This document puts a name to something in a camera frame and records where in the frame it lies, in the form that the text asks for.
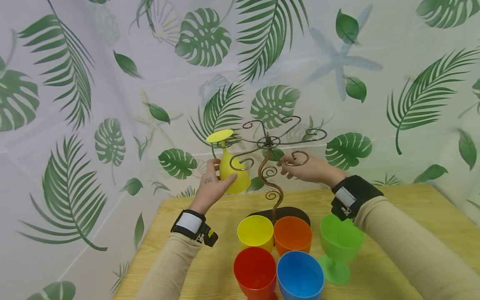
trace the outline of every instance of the yellow wine glass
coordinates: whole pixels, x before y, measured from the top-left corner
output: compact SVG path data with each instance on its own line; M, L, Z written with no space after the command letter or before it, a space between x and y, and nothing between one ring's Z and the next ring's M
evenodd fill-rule
M208 143L218 143L222 147L225 147L225 140L233 135L232 129L223 129L217 132L212 133L207 137ZM246 191L250 187L250 176L248 171L237 171L230 166L230 161L232 162L232 166L237 169L245 168L245 165L240 163L240 160L236 157L232 160L233 154L228 152L226 148L223 148L223 155L220 159L220 180L224 180L230 174L236 173L237 178L235 181L230 185L230 187L225 191L225 193L229 194L237 194L243 191Z

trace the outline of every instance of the person's left hand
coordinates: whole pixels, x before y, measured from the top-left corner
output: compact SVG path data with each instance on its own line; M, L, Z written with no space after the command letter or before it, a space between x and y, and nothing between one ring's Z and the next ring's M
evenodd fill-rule
M237 178L235 173L220 181L220 176L216 174L219 164L220 159L210 159L207 162L207 171L200 178L197 195L188 209L205 215L208 209L225 194L228 187L235 181Z

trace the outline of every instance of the starfish print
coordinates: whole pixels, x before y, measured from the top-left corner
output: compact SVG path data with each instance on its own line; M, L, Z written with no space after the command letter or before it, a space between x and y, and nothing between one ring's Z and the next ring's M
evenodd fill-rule
M155 131L157 131L170 144L171 148L175 148L175 146L174 146L172 140L170 139L170 137L162 129L162 126L165 125L165 124L168 124L168 123L155 119L152 116L152 114L150 113L150 111L148 110L147 105L145 105L145 103L150 103L150 102L148 101L147 94L146 94L146 92L143 88L140 88L140 102L142 103L142 106L144 107L144 109L146 111L147 117L145 118L145 117L142 117L142 116L139 116L139 115L134 115L134 117L135 117L137 122L148 126L147 139L149 141L149 145L147 147L149 147L152 144ZM183 116L183 113L182 112L169 111L168 115L170 116L170 121L173 121L173 120L177 120L177 119L181 118Z
M365 26L365 23L372 12L372 8L372 4L368 5L358 16L357 22L359 23L359 33L360 30ZM327 75L331 70L334 70L336 75L336 86L342 101L345 101L347 98L347 92L345 90L345 72L343 70L344 66L354 66L371 71L379 71L383 68L380 64L372 60L360 56L348 55L353 44L344 43L340 51L337 51L332 43L328 41L318 29L311 28L310 35L318 47L330 58L330 61L322 65L310 76L308 76L307 83L311 83L317 79L320 79Z

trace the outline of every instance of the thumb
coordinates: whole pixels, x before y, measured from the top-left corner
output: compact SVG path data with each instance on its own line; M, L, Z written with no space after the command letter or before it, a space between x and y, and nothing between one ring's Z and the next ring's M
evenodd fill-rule
M232 173L227 178L222 180L222 183L228 188L235 181L235 179L237 179L237 174Z

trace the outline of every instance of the blue cup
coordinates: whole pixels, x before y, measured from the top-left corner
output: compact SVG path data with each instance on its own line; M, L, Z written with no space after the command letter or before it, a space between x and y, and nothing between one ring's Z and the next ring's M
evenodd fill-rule
M320 299L325 277L318 261L308 253L289 251L276 266L280 292L285 300Z

